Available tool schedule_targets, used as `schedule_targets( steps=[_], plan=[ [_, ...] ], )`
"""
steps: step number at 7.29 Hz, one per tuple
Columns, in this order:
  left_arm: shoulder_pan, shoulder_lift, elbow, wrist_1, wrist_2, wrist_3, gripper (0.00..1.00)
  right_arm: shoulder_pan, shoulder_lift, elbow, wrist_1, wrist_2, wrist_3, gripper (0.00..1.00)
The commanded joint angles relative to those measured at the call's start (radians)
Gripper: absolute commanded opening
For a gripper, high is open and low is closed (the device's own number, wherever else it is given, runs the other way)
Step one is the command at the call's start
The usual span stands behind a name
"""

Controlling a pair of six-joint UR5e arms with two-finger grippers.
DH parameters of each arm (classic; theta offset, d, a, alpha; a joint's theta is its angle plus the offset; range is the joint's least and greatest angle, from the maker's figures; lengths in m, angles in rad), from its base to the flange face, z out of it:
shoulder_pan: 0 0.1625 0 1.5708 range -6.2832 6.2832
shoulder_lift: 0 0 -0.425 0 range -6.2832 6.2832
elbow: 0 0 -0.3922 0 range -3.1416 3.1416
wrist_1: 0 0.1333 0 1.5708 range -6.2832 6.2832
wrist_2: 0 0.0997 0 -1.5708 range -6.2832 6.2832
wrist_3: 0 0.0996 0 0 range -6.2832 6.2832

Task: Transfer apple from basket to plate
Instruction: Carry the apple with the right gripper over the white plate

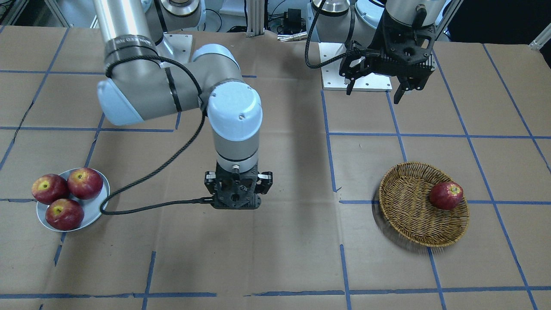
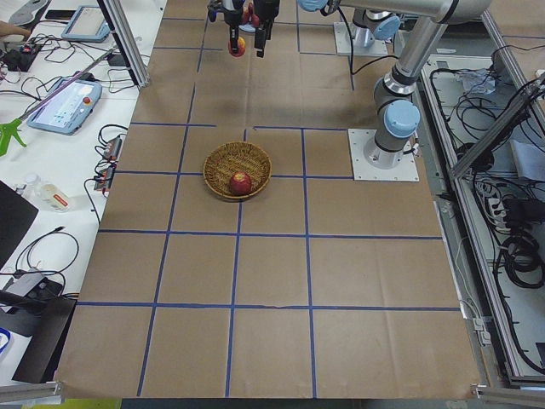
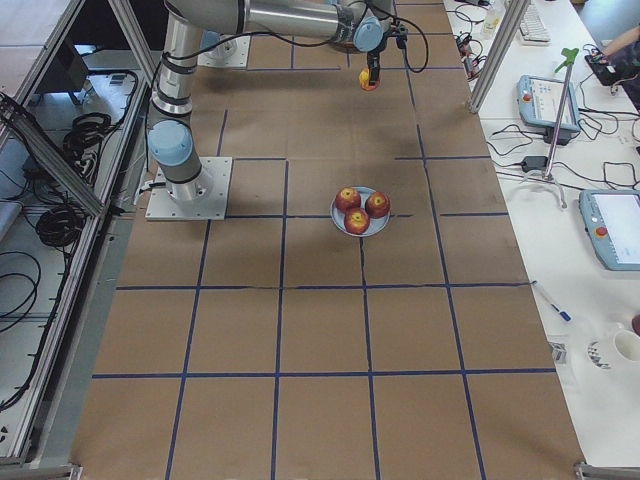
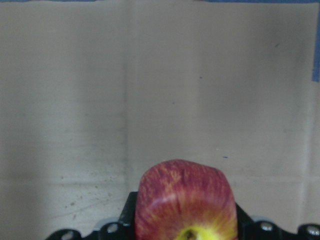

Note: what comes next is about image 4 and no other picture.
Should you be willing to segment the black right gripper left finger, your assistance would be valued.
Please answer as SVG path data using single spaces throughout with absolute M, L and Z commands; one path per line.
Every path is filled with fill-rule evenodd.
M 119 224 L 122 226 L 125 239 L 134 240 L 135 237 L 135 214 L 138 192 L 132 191 L 129 193 L 119 217 Z

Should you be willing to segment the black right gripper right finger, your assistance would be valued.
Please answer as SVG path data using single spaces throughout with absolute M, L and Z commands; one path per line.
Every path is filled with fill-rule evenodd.
M 251 240 L 253 232 L 253 219 L 236 203 L 237 233 L 239 240 Z

